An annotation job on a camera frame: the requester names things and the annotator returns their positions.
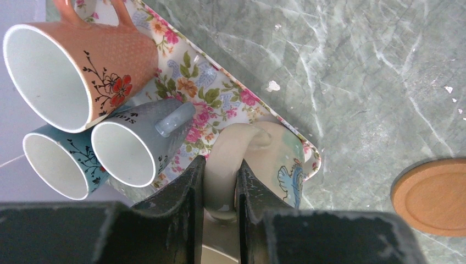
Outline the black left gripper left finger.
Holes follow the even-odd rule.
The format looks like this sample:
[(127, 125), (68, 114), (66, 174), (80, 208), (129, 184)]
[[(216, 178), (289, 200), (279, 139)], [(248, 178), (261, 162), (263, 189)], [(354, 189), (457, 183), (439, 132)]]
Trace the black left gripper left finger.
[(1, 263), (200, 263), (197, 156), (178, 178), (129, 207), (121, 202), (1, 204)]

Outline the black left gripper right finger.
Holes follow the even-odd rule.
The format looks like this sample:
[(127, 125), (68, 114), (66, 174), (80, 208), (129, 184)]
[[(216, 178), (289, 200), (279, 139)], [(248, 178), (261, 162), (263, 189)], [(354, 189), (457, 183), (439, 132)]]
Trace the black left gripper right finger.
[(410, 227), (376, 211), (299, 210), (247, 162), (237, 172), (240, 263), (425, 263)]

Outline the cream seahorse mug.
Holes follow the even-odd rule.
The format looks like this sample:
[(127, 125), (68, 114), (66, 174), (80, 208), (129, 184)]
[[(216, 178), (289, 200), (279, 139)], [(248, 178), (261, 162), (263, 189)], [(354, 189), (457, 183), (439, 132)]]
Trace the cream seahorse mug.
[(274, 262), (293, 255), (306, 232), (299, 215), (305, 157), (299, 138), (273, 122), (231, 124), (219, 135), (203, 176), (204, 208), (234, 222), (239, 263)]

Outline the light wooden coaster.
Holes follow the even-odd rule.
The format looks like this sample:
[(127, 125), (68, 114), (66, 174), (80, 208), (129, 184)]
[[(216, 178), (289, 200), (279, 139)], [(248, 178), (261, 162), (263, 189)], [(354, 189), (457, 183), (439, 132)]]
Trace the light wooden coaster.
[(465, 158), (426, 162), (408, 170), (394, 183), (391, 202), (412, 228), (465, 236)]

